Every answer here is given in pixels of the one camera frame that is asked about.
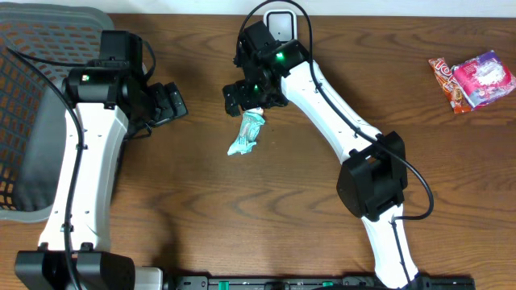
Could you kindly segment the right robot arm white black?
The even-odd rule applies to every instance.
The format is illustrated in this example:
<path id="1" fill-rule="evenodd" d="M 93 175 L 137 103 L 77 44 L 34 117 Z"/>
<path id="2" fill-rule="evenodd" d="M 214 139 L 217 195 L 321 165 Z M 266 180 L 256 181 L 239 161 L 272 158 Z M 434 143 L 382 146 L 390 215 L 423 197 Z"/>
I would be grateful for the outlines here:
<path id="1" fill-rule="evenodd" d="M 293 103 L 317 127 L 341 164 L 336 189 L 367 231 L 375 273 L 387 288 L 408 288 L 415 266 L 401 217 L 407 168 L 405 144 L 363 120 L 332 88 L 309 50 L 292 39 L 282 43 L 259 21 L 238 36 L 235 66 L 244 78 L 223 88 L 231 116 L 243 110 Z"/>

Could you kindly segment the teal snack packet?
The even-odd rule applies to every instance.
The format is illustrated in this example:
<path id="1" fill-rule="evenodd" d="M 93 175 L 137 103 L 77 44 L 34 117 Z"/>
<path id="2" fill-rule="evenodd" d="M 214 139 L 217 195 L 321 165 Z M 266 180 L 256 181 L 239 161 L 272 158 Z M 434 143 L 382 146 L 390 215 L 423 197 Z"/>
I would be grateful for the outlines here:
<path id="1" fill-rule="evenodd" d="M 243 118 L 239 133 L 235 141 L 230 145 L 227 154 L 234 155 L 240 153 L 247 154 L 256 145 L 256 139 L 260 133 L 260 128 L 265 124 L 262 112 L 248 110 L 243 113 Z"/>

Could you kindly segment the red orange candy bar wrapper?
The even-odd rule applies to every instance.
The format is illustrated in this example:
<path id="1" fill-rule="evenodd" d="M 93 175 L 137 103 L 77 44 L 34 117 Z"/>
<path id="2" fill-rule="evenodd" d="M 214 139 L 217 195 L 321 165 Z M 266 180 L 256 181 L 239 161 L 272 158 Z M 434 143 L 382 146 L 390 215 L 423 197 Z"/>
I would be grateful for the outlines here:
<path id="1" fill-rule="evenodd" d="M 435 78 L 444 91 L 447 101 L 455 114 L 463 114 L 472 111 L 468 104 L 466 94 L 460 86 L 458 80 L 453 76 L 452 70 L 447 65 L 445 59 L 432 58 L 428 60 Z"/>

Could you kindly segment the small orange snack packet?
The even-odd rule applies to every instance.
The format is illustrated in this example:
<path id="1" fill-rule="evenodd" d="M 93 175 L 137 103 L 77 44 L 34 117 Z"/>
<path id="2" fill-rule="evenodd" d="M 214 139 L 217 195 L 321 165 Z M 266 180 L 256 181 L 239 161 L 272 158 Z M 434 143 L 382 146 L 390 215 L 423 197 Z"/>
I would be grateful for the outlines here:
<path id="1" fill-rule="evenodd" d="M 264 114 L 264 109 L 261 108 L 261 107 L 256 107 L 256 108 L 253 108 L 253 109 L 250 109 L 250 110 L 246 110 L 246 112 L 247 113 L 263 115 Z"/>

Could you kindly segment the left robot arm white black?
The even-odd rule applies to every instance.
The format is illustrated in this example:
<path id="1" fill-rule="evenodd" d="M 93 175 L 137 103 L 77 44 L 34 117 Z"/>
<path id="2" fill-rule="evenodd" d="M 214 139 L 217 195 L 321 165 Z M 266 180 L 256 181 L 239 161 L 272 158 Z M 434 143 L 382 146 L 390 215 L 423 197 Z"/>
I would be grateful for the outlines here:
<path id="1" fill-rule="evenodd" d="M 174 83 L 150 83 L 147 41 L 106 30 L 100 52 L 71 66 L 54 93 L 66 113 L 56 197 L 38 247 L 20 251 L 15 274 L 30 289 L 173 288 L 158 267 L 138 267 L 110 251 L 110 203 L 119 153 L 130 139 L 187 115 Z"/>

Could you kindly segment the purple red snack bag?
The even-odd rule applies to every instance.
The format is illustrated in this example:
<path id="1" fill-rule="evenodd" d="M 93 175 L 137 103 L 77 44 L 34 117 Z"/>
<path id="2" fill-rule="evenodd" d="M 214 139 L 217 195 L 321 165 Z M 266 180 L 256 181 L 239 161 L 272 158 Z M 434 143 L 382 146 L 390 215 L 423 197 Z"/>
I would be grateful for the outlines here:
<path id="1" fill-rule="evenodd" d="M 454 65 L 451 70 L 473 110 L 515 90 L 515 76 L 494 50 Z"/>

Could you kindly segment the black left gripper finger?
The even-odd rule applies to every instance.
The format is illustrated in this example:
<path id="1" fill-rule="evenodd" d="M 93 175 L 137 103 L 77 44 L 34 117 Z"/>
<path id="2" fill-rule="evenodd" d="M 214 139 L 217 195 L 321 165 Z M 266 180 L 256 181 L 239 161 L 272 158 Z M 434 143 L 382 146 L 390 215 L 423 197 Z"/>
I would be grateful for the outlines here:
<path id="1" fill-rule="evenodd" d="M 168 83 L 165 88 L 165 112 L 168 117 L 184 117 L 188 109 L 181 96 L 179 89 L 174 82 Z"/>
<path id="2" fill-rule="evenodd" d="M 185 112 L 180 112 L 178 114 L 172 113 L 170 116 L 161 116 L 157 120 L 152 121 L 152 125 L 153 126 L 163 126 L 164 124 L 169 123 L 175 119 L 185 117 L 188 113 L 189 113 L 188 111 L 185 111 Z"/>

